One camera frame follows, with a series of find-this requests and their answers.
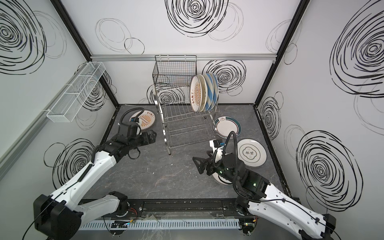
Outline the white plate red characters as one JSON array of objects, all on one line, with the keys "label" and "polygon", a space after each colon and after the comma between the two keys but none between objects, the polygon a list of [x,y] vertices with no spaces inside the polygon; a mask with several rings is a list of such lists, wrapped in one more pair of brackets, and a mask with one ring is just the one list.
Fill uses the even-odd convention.
[{"label": "white plate red characters", "polygon": [[221,177],[220,177],[219,175],[217,175],[217,174],[213,174],[212,177],[213,177],[213,179],[214,179],[217,183],[219,183],[219,184],[221,184],[221,185],[223,185],[223,186],[231,186],[231,185],[232,185],[232,183],[231,183],[230,181],[221,178]]}]

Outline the orange sunburst plate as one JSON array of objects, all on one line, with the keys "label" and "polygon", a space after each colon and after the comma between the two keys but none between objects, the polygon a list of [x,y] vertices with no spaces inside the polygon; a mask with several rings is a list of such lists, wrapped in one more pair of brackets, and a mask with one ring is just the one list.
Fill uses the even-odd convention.
[{"label": "orange sunburst plate", "polygon": [[202,87],[198,75],[192,77],[190,84],[190,104],[194,112],[200,111],[202,102]]},{"label": "orange sunburst plate", "polygon": [[156,115],[154,112],[149,110],[144,110],[143,113],[139,116],[137,123],[140,125],[141,130],[147,130],[151,128],[156,121]]}]

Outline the cream floral plate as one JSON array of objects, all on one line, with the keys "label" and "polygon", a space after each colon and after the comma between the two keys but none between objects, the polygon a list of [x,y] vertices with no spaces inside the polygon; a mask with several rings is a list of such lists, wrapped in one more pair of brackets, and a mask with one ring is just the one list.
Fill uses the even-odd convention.
[{"label": "cream floral plate", "polygon": [[206,109],[206,103],[208,99],[207,82],[205,77],[202,74],[199,74],[198,77],[201,82],[201,95],[202,95],[200,112],[204,112]]}]

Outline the blue striped plate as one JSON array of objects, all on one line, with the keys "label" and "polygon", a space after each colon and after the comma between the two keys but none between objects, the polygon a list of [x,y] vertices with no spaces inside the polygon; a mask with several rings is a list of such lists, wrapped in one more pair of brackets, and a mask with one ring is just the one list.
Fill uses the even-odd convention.
[{"label": "blue striped plate", "polygon": [[205,74],[205,77],[207,77],[206,82],[207,82],[208,88],[209,88],[209,99],[211,101],[210,106],[209,106],[209,111],[210,111],[212,109],[213,103],[214,103],[214,81],[213,81],[213,77],[210,74]]},{"label": "blue striped plate", "polygon": [[218,99],[219,99],[219,82],[215,74],[213,74],[214,80],[215,80],[215,93],[216,93],[216,100],[215,100],[215,106],[217,105]]}]

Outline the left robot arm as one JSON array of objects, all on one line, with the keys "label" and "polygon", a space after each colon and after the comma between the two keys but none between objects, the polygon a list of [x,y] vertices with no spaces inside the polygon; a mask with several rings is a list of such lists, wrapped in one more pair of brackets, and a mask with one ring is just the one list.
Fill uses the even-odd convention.
[{"label": "left robot arm", "polygon": [[155,143],[156,132],[142,131],[139,116],[144,108],[123,113],[118,133],[94,148],[91,160],[69,181],[49,196],[40,195],[33,203],[34,220],[30,227],[51,240],[69,240],[80,227],[109,214],[124,217],[133,211],[126,195],[112,191],[106,196],[81,204],[88,190],[130,151]]}]

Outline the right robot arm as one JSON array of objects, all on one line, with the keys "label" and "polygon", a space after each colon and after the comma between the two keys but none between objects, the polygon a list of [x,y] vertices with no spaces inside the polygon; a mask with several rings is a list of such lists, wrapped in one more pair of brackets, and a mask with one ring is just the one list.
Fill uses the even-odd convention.
[{"label": "right robot arm", "polygon": [[217,174],[231,183],[237,194],[235,206],[242,214],[268,220],[300,240],[331,240],[336,218],[319,214],[281,192],[268,179],[249,170],[239,158],[237,135],[230,132],[224,145],[207,159],[194,157],[199,174]]}]

